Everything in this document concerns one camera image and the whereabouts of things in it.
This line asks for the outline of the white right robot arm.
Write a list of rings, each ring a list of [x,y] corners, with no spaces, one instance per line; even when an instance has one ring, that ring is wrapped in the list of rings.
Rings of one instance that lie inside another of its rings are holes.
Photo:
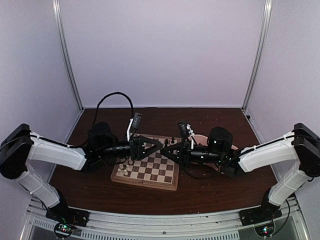
[[[286,199],[306,182],[320,175],[320,138],[303,123],[272,141],[233,149],[233,135],[223,127],[211,129],[206,144],[197,143],[190,124],[180,122],[181,142],[165,146],[163,156],[187,167],[190,164],[214,164],[218,172],[230,177],[252,172],[264,166],[294,160],[282,180],[266,191],[256,210],[259,220],[268,220]]]

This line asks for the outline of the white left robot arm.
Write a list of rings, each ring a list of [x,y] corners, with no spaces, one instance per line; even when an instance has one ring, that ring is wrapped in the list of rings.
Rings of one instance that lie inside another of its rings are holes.
[[[85,173],[94,173],[110,160],[142,160],[162,149],[160,141],[145,136],[128,134],[119,140],[106,122],[99,122],[88,131],[83,146],[68,145],[40,136],[23,123],[18,126],[0,147],[0,173],[15,180],[30,194],[40,199],[61,222],[72,218],[62,193],[44,182],[30,166],[30,161],[42,161]]]

